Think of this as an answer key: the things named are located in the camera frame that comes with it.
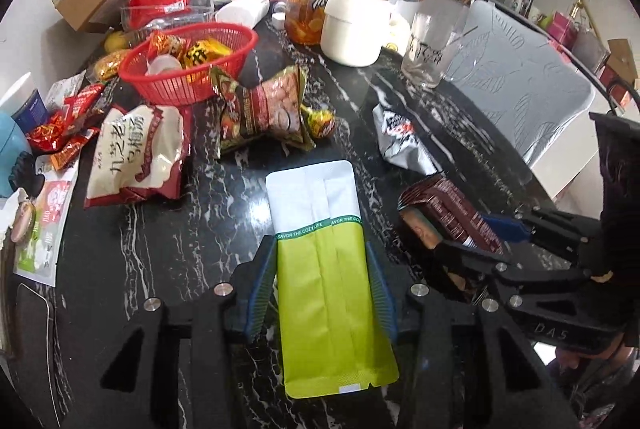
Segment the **yellow-green pouch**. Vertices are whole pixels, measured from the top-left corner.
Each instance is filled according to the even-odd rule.
[[[328,162],[271,173],[286,393],[349,393],[398,379],[374,315],[353,168]]]

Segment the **table top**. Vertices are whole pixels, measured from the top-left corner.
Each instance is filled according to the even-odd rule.
[[[293,46],[284,32],[265,22],[256,31],[260,40],[240,82],[255,86],[294,62],[308,66],[305,104],[335,110],[335,134],[308,153],[262,138],[215,161],[210,136],[214,112],[210,103],[201,102],[193,106],[191,157],[179,200],[154,198],[88,210],[82,202],[93,147],[82,152],[56,288],[29,282],[54,306],[54,381],[61,415],[88,401],[95,385],[95,357],[145,298],[159,297],[169,306],[192,300],[228,279],[239,263],[252,258],[262,236],[273,234],[265,190],[265,178],[273,171],[350,161],[366,229],[390,258],[408,263],[420,279],[419,262],[406,251],[397,229],[396,205],[401,190],[423,176],[382,159],[372,116],[379,102],[412,120],[430,154],[478,210],[508,213],[523,203],[550,205],[516,150],[452,85],[443,82],[435,90],[411,85],[400,73],[401,57],[386,50],[372,66],[347,68],[322,57],[319,48]],[[139,101],[127,84],[116,86],[117,104],[132,109]],[[509,256],[531,268],[555,265],[532,247],[514,247]],[[270,325],[254,345],[232,350],[249,427],[393,427],[398,406],[391,388],[287,398],[279,348],[278,330]],[[191,427],[189,382],[188,358],[181,358],[181,427]]]

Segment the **silver foil packet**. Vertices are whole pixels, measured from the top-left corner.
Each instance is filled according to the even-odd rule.
[[[387,162],[425,176],[440,171],[426,147],[415,136],[411,120],[378,104],[373,108],[373,121],[378,135],[378,149]]]

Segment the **basket rim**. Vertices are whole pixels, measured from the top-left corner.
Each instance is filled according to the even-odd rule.
[[[182,78],[184,76],[193,75],[195,73],[200,73],[210,68],[211,66],[216,66],[218,64],[226,64],[227,62],[234,62],[235,60],[240,60],[242,57],[246,57],[249,54],[249,51],[255,48],[255,45],[258,43],[258,34],[247,28],[246,26],[242,26],[235,23],[225,23],[225,22],[209,22],[209,23],[195,23],[189,24],[186,26],[180,26],[177,28],[171,28],[170,35],[176,35],[176,32],[189,32],[192,30],[199,29],[208,29],[208,28],[226,28],[241,32],[246,37],[249,37],[249,43],[240,48],[239,50],[234,51],[231,55],[220,57],[220,59],[216,59],[212,62],[206,62],[205,64],[199,64],[194,66],[193,68],[188,68],[185,70],[174,70],[171,72],[162,72],[157,75],[133,75],[132,73],[127,72],[129,65],[133,62],[133,59],[144,53],[149,48],[149,42],[151,40],[151,35],[142,43],[136,46],[132,51],[129,52],[127,57],[122,61],[118,69],[118,76],[128,82],[130,84],[153,84],[155,82],[161,82],[162,80],[166,80],[168,78]]]

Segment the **green strip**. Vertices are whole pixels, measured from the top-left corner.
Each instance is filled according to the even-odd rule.
[[[300,237],[301,235],[310,234],[311,232],[318,231],[319,229],[324,229],[324,227],[332,227],[347,221],[362,225],[362,220],[358,216],[340,216],[339,218],[334,219],[327,218],[317,221],[312,225],[307,225],[306,227],[297,229],[296,231],[280,232],[279,234],[276,234],[276,239],[294,239],[295,237]]]

